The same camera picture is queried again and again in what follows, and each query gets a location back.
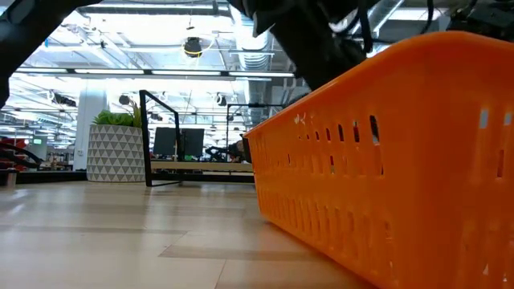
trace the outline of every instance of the potted plant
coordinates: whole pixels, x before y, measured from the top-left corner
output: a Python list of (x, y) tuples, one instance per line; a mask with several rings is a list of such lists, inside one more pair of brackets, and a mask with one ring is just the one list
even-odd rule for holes
[(141, 110), (125, 97), (130, 113), (104, 110), (89, 129), (89, 181), (145, 181)]

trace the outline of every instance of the white geometric planter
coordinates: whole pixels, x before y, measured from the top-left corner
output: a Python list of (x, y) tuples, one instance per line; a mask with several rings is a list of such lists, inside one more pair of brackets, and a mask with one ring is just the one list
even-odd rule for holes
[(145, 181), (141, 128), (92, 124), (89, 129), (88, 180)]

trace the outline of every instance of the floor plank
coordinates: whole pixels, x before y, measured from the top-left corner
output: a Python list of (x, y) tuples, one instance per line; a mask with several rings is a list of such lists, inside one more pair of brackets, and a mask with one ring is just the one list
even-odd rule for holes
[(253, 185), (0, 191), (2, 288), (369, 289), (263, 220)]

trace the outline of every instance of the computer monitor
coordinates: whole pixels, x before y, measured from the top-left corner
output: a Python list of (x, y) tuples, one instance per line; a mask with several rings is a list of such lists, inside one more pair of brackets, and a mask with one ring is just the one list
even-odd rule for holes
[(183, 128), (184, 153), (187, 156), (200, 157), (203, 155), (203, 128)]
[(175, 154), (176, 142), (175, 128), (157, 128), (155, 130), (155, 141), (153, 142), (153, 153), (172, 156)]

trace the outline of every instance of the orange plastic basket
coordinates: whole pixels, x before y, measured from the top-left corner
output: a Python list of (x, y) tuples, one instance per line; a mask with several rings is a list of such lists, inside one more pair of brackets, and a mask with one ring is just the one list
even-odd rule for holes
[(512, 69), (463, 32), (366, 60), (247, 134), (262, 214), (381, 288), (514, 289)]

